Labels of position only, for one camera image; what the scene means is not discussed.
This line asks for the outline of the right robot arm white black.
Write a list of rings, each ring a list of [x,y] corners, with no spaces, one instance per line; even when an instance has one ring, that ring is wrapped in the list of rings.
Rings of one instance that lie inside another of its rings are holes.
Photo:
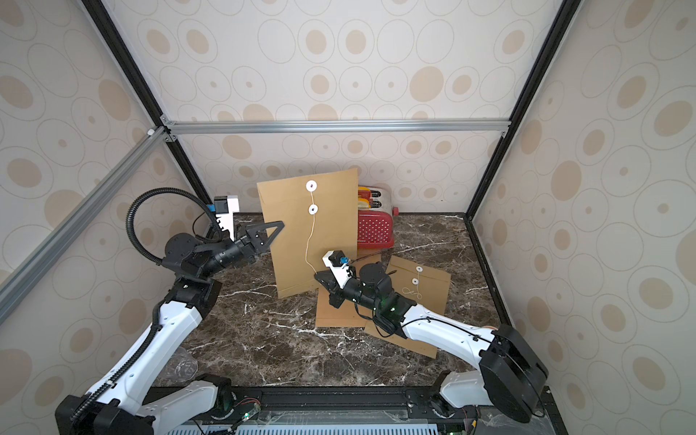
[[[473,375],[444,375],[431,397],[435,413],[446,418],[455,409],[493,406],[515,422],[543,417],[548,369],[514,327],[471,326],[439,315],[398,293],[381,264],[356,270],[341,250],[327,252],[323,262],[326,270],[315,280],[328,291],[331,306],[364,307],[381,337],[429,344],[475,369]]]

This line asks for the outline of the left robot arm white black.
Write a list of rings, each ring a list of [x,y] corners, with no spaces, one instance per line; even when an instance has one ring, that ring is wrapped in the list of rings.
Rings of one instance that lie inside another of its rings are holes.
[[[152,384],[181,343],[215,306],[221,284],[215,275],[251,263],[270,250],[281,221],[245,228],[215,243],[179,233],[165,246],[161,265],[175,274],[167,295],[154,306],[152,323],[116,366],[83,396],[69,395],[54,416],[62,434],[165,434],[200,414],[226,418],[236,397],[230,379],[202,375],[159,402],[145,403]]]

